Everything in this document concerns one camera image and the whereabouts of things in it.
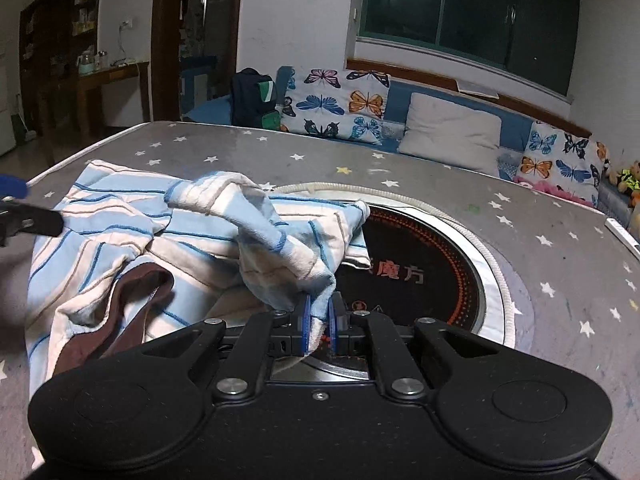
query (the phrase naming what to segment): grey table cover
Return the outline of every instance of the grey table cover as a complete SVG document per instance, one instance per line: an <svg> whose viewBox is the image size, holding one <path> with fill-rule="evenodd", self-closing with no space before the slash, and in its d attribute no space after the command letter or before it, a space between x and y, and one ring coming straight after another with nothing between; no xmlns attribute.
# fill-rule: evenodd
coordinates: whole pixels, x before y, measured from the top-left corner
<svg viewBox="0 0 640 480"><path fill-rule="evenodd" d="M31 188L55 206L87 161L193 179L213 170L257 184L341 182L423 200L492 248L516 307L516 348L579 371L609 394L614 421L599 460L640 478L640 262L604 227L605 216L509 182L371 146L228 126L150 123L100 142ZM34 461L26 423L28 366L22 324L33 238L0 250L0 478Z"/></svg>

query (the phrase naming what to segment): blue striped cloth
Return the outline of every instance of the blue striped cloth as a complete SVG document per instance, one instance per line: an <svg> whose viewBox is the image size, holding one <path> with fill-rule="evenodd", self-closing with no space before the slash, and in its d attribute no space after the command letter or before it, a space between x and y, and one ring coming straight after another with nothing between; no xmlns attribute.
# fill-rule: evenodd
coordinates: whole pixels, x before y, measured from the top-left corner
<svg viewBox="0 0 640 480"><path fill-rule="evenodd" d="M207 317L239 326L268 306L293 310L304 292L310 350L324 331L338 265L370 267L365 203L268 196L239 173L191 182L94 160L56 209L64 232L37 238L31 262L32 394L74 335L103 325L114 284L142 263L164 267L175 282L170 304L149 315L146 340ZM148 287L140 290L129 295L120 331L149 298Z"/></svg>

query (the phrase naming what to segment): butterfly print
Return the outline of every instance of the butterfly print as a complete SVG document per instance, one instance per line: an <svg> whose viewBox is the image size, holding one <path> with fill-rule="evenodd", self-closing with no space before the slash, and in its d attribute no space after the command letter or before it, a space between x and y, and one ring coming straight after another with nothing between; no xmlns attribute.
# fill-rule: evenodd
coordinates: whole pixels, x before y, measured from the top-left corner
<svg viewBox="0 0 640 480"><path fill-rule="evenodd" d="M556 134L549 135L544 139L540 137L540 134L537 132L531 133L531 140L529 141L529 149L530 150L540 150L543 155L548 155L551 153L551 147L556 142L558 136Z"/></svg>
<svg viewBox="0 0 640 480"><path fill-rule="evenodd" d="M598 158L600 160L605 160L607 158L607 147L596 140L596 146L598 147L597 152L598 152Z"/></svg>
<svg viewBox="0 0 640 480"><path fill-rule="evenodd" d="M593 164L591 164L591 176L593 177L593 187L598 187L600 185L600 172L598 168L596 168Z"/></svg>
<svg viewBox="0 0 640 480"><path fill-rule="evenodd" d="M353 120L353 128L351 129L351 136L349 138L351 140L359 139L367 132L371 132L378 140L380 140L380 123L375 119L372 119L367 123L366 118L356 117Z"/></svg>
<svg viewBox="0 0 640 480"><path fill-rule="evenodd" d="M296 69L295 68L291 69L291 76L289 77L289 81L287 82L287 89L288 90L296 89Z"/></svg>
<svg viewBox="0 0 640 480"><path fill-rule="evenodd" d="M318 70L314 69L306 76L305 83L315 83L316 81L326 81L334 88L340 88L340 82L337 77L338 73L335 70Z"/></svg>
<svg viewBox="0 0 640 480"><path fill-rule="evenodd" d="M564 134L564 138L566 141L564 143L563 151L565 153L575 152L578 155L578 158L584 160L584 149L587 147L589 139L580 139L577 142L574 142L574 136L571 134Z"/></svg>
<svg viewBox="0 0 640 480"><path fill-rule="evenodd" d="M329 123L326 128L320 126L320 130L316 126L316 123L313 121L309 121L305 119L305 131L308 134L317 135L321 137L337 137L338 135L338 124L339 123Z"/></svg>
<svg viewBox="0 0 640 480"><path fill-rule="evenodd" d="M537 173L542 178L549 178L549 171L553 165L554 164L551 160L542 160L541 162L538 162L536 160L532 160L528 156L523 156L520 164L520 171L524 174L533 172L533 174Z"/></svg>
<svg viewBox="0 0 640 480"><path fill-rule="evenodd" d="M349 112L353 114L364 110L364 108L368 108L371 113L381 119L382 106L384 103L384 99L379 94L374 94L373 96L367 94L367 96L364 97L364 94L360 92L360 90L356 90L355 92L351 92L350 95Z"/></svg>
<svg viewBox="0 0 640 480"><path fill-rule="evenodd" d="M583 183L585 180L587 180L587 179L592 177L591 171L579 170L577 168L571 168L570 166L566 165L560 159L556 160L556 166L560 170L560 174L562 176L565 176L565 177L567 177L567 178L569 178L571 180L575 180L576 182L579 182L580 184Z"/></svg>
<svg viewBox="0 0 640 480"><path fill-rule="evenodd" d="M304 101L296 105L296 108L300 110L314 110L315 108L319 108L320 110L324 109L335 115L344 115L344 110L338 106L338 102L333 97L308 95Z"/></svg>
<svg viewBox="0 0 640 480"><path fill-rule="evenodd" d="M353 81L354 79L360 79L361 77L373 76L384 86L389 88L389 74L384 72L376 72L375 70L354 70L350 74L347 74L347 79Z"/></svg>
<svg viewBox="0 0 640 480"><path fill-rule="evenodd" d="M282 113L285 115L288 115L289 117L295 117L296 113L295 111L293 111L293 108L291 106L291 103L293 101L291 100L291 97L285 97L284 98L284 106L282 107Z"/></svg>

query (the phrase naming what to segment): butterfly pillow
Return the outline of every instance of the butterfly pillow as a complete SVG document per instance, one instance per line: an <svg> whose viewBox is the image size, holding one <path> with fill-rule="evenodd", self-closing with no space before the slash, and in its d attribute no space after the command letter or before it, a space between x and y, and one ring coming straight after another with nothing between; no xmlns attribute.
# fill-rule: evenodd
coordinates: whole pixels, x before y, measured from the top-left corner
<svg viewBox="0 0 640 480"><path fill-rule="evenodd" d="M287 84L281 129L380 144L388 77L371 76L369 81L369 73L353 73L296 68Z"/></svg>
<svg viewBox="0 0 640 480"><path fill-rule="evenodd" d="M593 139L535 122L515 181L583 205L598 205L607 149Z"/></svg>

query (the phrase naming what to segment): striped towel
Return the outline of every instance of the striped towel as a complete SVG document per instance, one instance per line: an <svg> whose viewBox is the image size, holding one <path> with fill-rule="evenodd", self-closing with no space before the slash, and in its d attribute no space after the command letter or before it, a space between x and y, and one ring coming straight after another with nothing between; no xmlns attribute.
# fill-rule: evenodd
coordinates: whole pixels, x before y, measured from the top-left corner
<svg viewBox="0 0 640 480"><path fill-rule="evenodd" d="M301 293L311 298L312 351L338 265L370 267L365 203L267 196L239 173L191 182L94 160L56 209L64 232L37 238L31 262L31 394L109 344L113 352L207 317L240 326L269 306L293 310Z"/></svg>

